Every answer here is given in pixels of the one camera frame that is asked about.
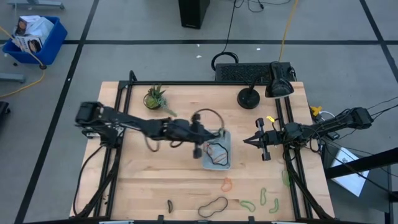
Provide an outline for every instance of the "wooden table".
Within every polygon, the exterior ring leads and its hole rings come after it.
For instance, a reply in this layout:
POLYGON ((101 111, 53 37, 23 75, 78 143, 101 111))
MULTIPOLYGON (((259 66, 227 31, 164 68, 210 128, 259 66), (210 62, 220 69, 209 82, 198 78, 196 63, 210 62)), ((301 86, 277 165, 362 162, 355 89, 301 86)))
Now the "wooden table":
MULTIPOLYGON (((303 83, 292 84, 295 92, 290 101, 294 120, 311 124, 303 83)), ((104 82, 98 101, 107 106, 114 106, 117 86, 117 82, 104 82)), ((168 117, 166 112, 148 110, 142 103, 149 87, 133 86, 129 114, 144 119, 168 117)), ((264 162, 261 160, 260 149, 242 142, 257 131, 255 120, 258 118, 264 118, 265 130, 272 129, 271 122, 265 117, 276 118, 277 112, 275 100, 263 95, 265 87, 256 87, 262 97, 260 105, 253 110, 241 108, 236 101, 236 96, 243 86, 173 85, 162 88, 167 90, 164 96, 179 118, 190 119, 192 113, 201 108, 211 108, 222 115, 226 129, 231 132, 233 139, 232 168, 228 171, 204 170, 201 160, 192 158, 193 144, 189 143, 174 149, 169 146, 169 142, 164 141, 161 142, 158 152, 151 152, 145 145, 141 133, 128 130, 124 136, 111 218, 156 220, 158 215, 164 215, 165 220, 201 220, 203 218, 198 215, 198 208, 219 196, 225 196, 229 200, 227 209, 216 213, 209 220, 245 221, 248 220, 248 216, 254 216, 256 221, 294 220, 290 190, 282 181, 281 173, 285 170, 282 146, 269 147, 272 160, 264 162), (226 193, 221 191, 225 177, 233 182, 232 190, 226 193), (267 189, 267 203, 261 206, 260 191, 263 187, 267 189), (274 207, 275 198, 279 199, 279 210, 269 213, 274 207), (171 214, 167 211, 167 200, 171 200, 174 205, 171 214), (239 202, 242 200, 254 203, 256 211, 251 213, 240 206, 239 202)), ((202 113, 201 122, 206 129, 217 129, 220 126, 218 118, 207 112, 202 113)), ((155 146, 153 141, 150 141, 150 144, 152 147, 155 146)), ((98 146, 99 139, 88 140, 84 160, 98 146)), ((104 152, 105 150, 102 150, 92 158, 83 172, 76 201, 78 211, 82 210, 98 188, 104 152)), ((334 216, 320 156, 308 149, 302 149, 301 155, 309 191, 325 211, 334 216)), ((301 216, 305 217, 303 198, 298 188, 297 193, 301 216)), ((103 204, 107 203, 107 197, 105 193, 103 204)), ((221 201, 215 206, 222 207, 221 201)))

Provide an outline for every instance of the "blue plastic bin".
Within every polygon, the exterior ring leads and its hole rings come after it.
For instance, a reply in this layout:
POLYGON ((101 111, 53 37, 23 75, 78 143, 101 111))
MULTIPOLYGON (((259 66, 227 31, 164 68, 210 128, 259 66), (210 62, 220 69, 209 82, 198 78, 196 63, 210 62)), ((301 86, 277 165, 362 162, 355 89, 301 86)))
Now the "blue plastic bin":
MULTIPOLYGON (((45 17, 54 24, 54 27, 47 37, 47 40, 44 42, 42 50, 36 54, 34 53, 34 55, 40 59, 44 65, 51 65, 60 51, 68 32, 61 24, 60 18, 52 16, 45 17)), ((2 51, 13 56, 20 63, 39 64, 30 54, 22 52, 18 46, 11 42, 11 39, 7 41, 2 51)))

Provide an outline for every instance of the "small potted plant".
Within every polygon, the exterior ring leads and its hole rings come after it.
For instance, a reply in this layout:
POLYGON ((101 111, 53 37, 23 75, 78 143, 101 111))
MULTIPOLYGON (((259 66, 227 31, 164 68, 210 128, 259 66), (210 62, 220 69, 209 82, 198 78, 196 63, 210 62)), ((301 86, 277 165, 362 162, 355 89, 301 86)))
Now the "small potted plant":
POLYGON ((161 91, 162 85, 152 85, 148 93, 144 96, 144 104, 150 110, 157 110, 162 108, 172 116, 177 116, 174 111, 170 110, 167 105, 167 100, 162 95, 166 90, 161 91))

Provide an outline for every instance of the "green rubber band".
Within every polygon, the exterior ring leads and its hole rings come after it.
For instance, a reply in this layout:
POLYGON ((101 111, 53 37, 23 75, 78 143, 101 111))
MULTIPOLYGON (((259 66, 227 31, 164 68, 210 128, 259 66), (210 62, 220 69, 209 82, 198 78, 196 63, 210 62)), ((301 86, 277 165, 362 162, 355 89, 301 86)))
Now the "green rubber band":
POLYGON ((267 203, 266 192, 267 192, 267 189, 265 187, 263 187, 260 192, 260 204, 261 205, 265 205, 267 203))
POLYGON ((249 212, 254 212, 254 211, 256 211, 256 206, 255 206, 252 202, 250 202, 250 201, 242 200, 239 204, 240 204, 242 207, 247 208, 247 209, 249 210, 249 212), (251 210, 249 206, 245 205, 245 204, 247 204, 247 203, 253 206, 253 210, 251 210))
POLYGON ((287 170, 282 171, 282 181, 284 185, 290 186, 289 173, 287 172, 287 170))
POLYGON ((279 210, 279 201, 278 201, 277 198, 275 198, 274 203, 275 203, 275 207, 272 208, 272 209, 270 209, 270 210, 269 210, 269 213, 278 212, 278 210, 279 210))

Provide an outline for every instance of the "black lamp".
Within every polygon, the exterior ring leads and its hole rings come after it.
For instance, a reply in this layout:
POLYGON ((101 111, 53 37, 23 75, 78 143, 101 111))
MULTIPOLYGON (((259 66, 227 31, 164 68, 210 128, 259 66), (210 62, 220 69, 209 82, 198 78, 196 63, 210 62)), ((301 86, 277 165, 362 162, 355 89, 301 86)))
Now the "black lamp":
MULTIPOLYGON (((283 98, 294 92, 292 84, 282 76, 279 62, 269 64, 271 82, 266 88, 267 98, 283 98)), ((244 88, 238 93, 238 103, 245 109, 253 109, 260 103, 260 94, 254 89, 256 82, 264 75, 257 76, 249 88, 244 88)))

